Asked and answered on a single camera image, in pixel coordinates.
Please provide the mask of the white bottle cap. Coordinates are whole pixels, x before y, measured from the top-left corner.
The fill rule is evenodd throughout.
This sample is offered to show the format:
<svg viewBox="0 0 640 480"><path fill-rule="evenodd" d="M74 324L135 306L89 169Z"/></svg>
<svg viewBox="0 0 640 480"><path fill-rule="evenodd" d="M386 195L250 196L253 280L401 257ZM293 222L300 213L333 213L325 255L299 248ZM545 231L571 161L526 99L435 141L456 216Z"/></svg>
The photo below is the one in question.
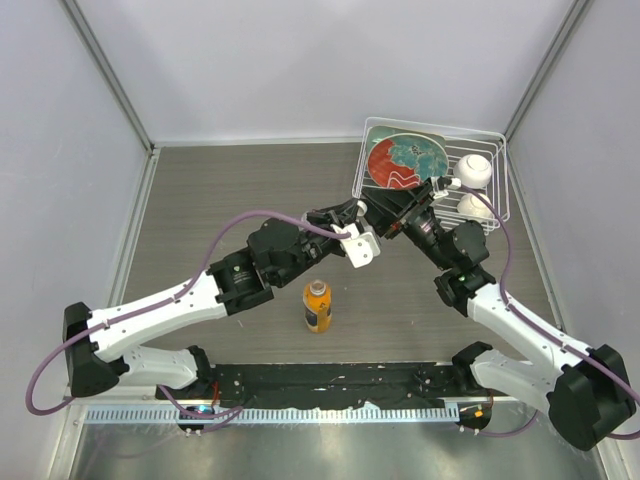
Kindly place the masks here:
<svg viewBox="0 0 640 480"><path fill-rule="evenodd" d="M364 216L367 213L367 205L363 201L358 200L356 206L358 216Z"/></svg>

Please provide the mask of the orange juice bottle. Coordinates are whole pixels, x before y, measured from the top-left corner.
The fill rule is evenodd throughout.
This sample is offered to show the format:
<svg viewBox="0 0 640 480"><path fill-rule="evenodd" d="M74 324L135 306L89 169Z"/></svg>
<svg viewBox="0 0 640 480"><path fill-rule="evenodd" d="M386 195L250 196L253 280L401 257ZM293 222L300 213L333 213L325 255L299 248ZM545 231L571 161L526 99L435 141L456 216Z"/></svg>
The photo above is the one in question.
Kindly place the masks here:
<svg viewBox="0 0 640 480"><path fill-rule="evenodd" d="M303 291L304 319L314 333L324 333L332 321L332 291L323 280L312 280Z"/></svg>

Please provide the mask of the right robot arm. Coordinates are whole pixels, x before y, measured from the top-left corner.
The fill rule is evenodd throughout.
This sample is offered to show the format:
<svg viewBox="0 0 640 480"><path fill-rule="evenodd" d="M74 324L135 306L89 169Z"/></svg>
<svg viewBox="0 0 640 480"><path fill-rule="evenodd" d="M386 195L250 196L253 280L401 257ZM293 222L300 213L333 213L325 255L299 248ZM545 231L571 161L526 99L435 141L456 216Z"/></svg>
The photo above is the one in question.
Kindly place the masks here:
<svg viewBox="0 0 640 480"><path fill-rule="evenodd" d="M588 451L605 438L635 440L617 433L639 405L621 354L604 344L594 348L555 328L525 308L482 266L489 256L481 224L466 220L450 230L437 219L433 204L449 179L411 189L365 187L361 199L376 234L404 234L440 270L434 281L442 301L489 328L524 356L508 358L477 342L461 351L451 371L457 391L496 390L546 415L560 436Z"/></svg>

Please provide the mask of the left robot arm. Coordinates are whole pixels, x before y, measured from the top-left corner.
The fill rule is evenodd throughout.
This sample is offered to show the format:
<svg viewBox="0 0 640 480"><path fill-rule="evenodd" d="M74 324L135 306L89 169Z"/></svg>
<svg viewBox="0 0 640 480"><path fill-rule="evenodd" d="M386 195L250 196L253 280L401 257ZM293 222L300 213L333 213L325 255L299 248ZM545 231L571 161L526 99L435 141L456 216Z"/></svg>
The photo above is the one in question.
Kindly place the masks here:
<svg viewBox="0 0 640 480"><path fill-rule="evenodd" d="M301 219L256 210L233 225L263 218L246 247L217 262L205 260L194 276L164 291L105 309L78 302L65 308L63 340L70 393L74 398L102 394L117 385L156 385L182 390L193 399L213 385L203 349L177 351L146 342L183 327L223 319L262 305L329 255L358 262L366 208L349 200L314 210Z"/></svg>

